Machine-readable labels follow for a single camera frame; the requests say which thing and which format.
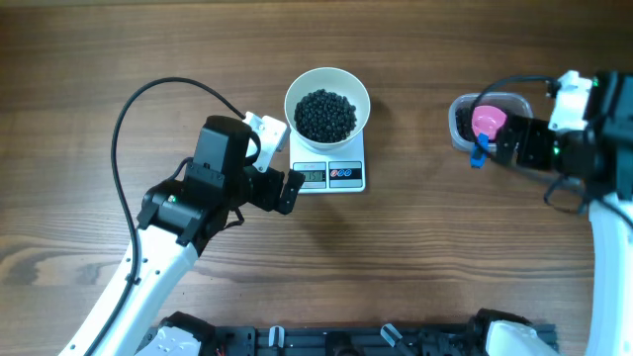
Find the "clear plastic container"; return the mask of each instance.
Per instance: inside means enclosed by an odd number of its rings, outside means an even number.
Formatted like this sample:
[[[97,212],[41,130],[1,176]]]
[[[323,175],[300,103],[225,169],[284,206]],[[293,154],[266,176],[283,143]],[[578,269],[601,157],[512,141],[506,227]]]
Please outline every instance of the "clear plastic container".
[[[459,149],[461,151],[470,152],[473,149],[474,143],[465,140],[463,137],[459,135],[457,131],[457,118],[455,113],[459,109],[468,108],[473,104],[475,99],[479,94],[465,94],[461,97],[457,98],[453,104],[451,104],[450,109],[448,110],[448,129],[451,132],[451,137],[453,139],[453,147]],[[484,99],[480,103],[480,105],[492,105],[494,107],[500,108],[502,110],[507,110],[513,112],[515,115],[520,115],[526,118],[533,118],[532,108],[530,104],[525,100],[522,96],[514,93],[489,93],[484,96]],[[491,143],[489,145],[490,152],[497,151],[497,145]]]

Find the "plastic container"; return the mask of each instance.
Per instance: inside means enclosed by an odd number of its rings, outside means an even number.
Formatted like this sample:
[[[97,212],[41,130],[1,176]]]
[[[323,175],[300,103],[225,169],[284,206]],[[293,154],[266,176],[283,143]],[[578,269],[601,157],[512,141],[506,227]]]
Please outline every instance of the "plastic container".
[[[470,152],[473,150],[474,143],[465,140],[459,135],[459,132],[457,131],[457,119],[455,113],[457,113],[459,109],[470,108],[471,104],[473,104],[475,99],[477,99],[478,95],[479,94],[477,93],[462,95],[457,98],[453,104],[451,104],[450,109],[448,109],[448,130],[451,132],[453,147],[458,150]],[[534,118],[532,108],[527,100],[514,93],[495,92],[486,94],[480,105],[492,105],[502,110],[512,112],[515,115],[520,115],[530,119]],[[490,152],[496,152],[497,145],[495,143],[491,143],[489,145],[489,150]]]
[[[349,103],[356,107],[356,112],[354,113],[356,115],[356,127],[346,139],[334,143],[322,143],[304,137],[297,131],[295,123],[297,104],[306,95],[318,89],[325,89],[325,91],[345,96]],[[288,120],[290,129],[301,139],[303,144],[319,150],[331,150],[342,147],[363,131],[369,120],[371,103],[367,89],[365,89],[365,86],[358,78],[345,70],[325,67],[307,71],[293,82],[288,89],[288,93],[286,93],[284,110],[286,111],[286,120]]]

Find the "bowl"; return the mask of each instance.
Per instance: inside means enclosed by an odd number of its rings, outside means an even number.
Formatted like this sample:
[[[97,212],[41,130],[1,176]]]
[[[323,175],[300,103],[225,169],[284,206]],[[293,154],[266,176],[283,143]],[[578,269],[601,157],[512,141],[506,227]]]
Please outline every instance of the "bowl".
[[[340,96],[347,97],[347,101],[356,107],[356,111],[354,112],[356,115],[356,127],[349,133],[346,139],[339,142],[322,143],[303,136],[297,130],[297,123],[295,122],[295,109],[297,108],[297,104],[299,104],[306,95],[318,89],[325,89],[327,92],[333,92]],[[345,70],[329,67],[313,69],[300,75],[288,89],[284,102],[286,120],[288,120],[291,131],[301,139],[303,144],[307,144],[319,150],[331,150],[342,147],[360,134],[365,128],[365,125],[367,125],[370,109],[369,94],[363,83]]]

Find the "blue clip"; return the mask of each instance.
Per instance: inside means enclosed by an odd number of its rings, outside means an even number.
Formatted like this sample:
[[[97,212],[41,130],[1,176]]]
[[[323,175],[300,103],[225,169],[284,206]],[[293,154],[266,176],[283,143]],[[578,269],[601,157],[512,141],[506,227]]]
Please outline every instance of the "blue clip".
[[[487,134],[480,133],[479,137],[477,137],[477,141],[485,150],[488,150]],[[475,144],[473,144],[473,150],[471,151],[471,167],[481,169],[484,166],[484,163],[486,163],[486,155],[478,149]]]

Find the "wood surface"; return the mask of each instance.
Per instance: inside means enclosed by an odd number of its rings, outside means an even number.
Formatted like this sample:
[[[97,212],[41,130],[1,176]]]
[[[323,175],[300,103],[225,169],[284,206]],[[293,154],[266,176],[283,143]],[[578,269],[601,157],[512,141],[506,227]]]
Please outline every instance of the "wood surface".
[[[240,2],[0,10],[0,354],[56,354],[130,237],[110,167],[117,114],[142,84],[200,80],[242,111],[284,120],[292,81],[340,67],[367,86],[368,189],[301,196],[286,217],[243,209],[156,321],[463,322],[479,308],[556,323],[583,354],[591,315],[587,217],[545,187],[452,148],[458,96],[510,74],[631,70],[630,5],[575,1]],[[547,118],[542,85],[521,90]],[[119,164],[133,215],[229,112],[184,84],[142,95]],[[287,170],[286,149],[273,166]]]

